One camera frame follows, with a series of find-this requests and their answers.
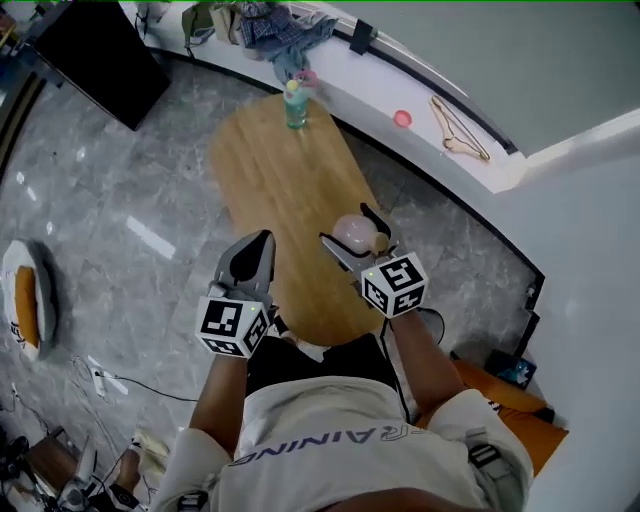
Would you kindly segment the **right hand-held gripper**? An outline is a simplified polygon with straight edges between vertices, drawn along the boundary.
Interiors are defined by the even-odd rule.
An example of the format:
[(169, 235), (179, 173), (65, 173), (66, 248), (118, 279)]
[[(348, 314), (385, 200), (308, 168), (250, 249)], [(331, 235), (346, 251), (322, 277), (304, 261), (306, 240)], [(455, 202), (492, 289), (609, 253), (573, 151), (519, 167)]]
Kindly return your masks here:
[[(372, 244), (391, 246), (393, 231), (387, 220), (365, 202), (360, 203), (360, 212), (374, 225)], [(422, 306), (428, 277), (415, 252), (360, 266), (362, 256), (344, 243), (325, 233), (320, 233), (319, 238), (341, 267), (356, 267), (353, 275), (359, 282), (360, 295), (385, 318), (392, 319)]]

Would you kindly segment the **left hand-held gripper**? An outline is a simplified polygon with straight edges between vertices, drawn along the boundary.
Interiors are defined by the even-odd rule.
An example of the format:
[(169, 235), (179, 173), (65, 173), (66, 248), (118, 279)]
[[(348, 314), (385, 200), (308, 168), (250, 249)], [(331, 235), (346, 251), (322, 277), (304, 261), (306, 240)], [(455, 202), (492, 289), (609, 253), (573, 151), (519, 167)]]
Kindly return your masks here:
[(276, 312), (270, 294), (276, 241), (270, 230), (244, 236), (221, 256), (206, 296), (199, 298), (194, 334), (212, 353), (250, 359)]

